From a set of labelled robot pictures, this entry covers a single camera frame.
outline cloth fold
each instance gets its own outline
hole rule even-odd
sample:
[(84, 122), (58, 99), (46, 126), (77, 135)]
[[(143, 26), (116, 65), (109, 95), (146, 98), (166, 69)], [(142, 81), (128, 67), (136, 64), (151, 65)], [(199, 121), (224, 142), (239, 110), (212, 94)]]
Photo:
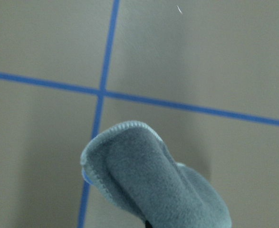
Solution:
[(228, 208), (198, 172), (177, 163), (139, 121), (95, 137), (81, 155), (83, 176), (104, 197), (153, 228), (231, 228)]

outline small white mark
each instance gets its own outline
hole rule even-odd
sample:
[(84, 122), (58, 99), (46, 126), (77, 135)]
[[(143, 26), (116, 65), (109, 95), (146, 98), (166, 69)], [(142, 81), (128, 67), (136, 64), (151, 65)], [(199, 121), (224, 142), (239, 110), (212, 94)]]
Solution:
[(179, 6), (178, 6), (178, 5), (176, 5), (176, 6), (177, 6), (179, 12), (180, 12), (181, 14), (183, 14), (183, 12), (182, 12), (181, 9), (179, 8)]

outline folded cloth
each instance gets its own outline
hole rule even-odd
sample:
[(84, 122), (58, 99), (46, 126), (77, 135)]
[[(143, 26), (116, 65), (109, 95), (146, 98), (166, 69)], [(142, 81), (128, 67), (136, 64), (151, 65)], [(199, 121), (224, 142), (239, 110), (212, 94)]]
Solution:
[(231, 228), (228, 208), (195, 170), (176, 163), (159, 135), (139, 121), (119, 123), (83, 150), (85, 180), (153, 228)]

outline fabric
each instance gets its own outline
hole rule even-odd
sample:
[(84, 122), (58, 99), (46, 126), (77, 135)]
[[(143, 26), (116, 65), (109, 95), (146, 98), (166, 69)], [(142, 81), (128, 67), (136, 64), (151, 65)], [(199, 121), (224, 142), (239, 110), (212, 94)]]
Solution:
[(176, 163), (145, 123), (123, 122), (99, 134), (83, 150), (81, 165), (85, 180), (146, 226), (231, 228), (216, 190), (195, 170)]

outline light blue cloth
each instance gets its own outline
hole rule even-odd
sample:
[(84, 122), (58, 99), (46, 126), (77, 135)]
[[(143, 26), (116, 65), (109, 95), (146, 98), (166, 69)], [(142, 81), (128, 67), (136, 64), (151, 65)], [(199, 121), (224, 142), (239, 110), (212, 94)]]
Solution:
[(228, 208), (195, 170), (176, 163), (147, 124), (119, 123), (81, 155), (83, 176), (114, 205), (153, 228), (231, 228)]

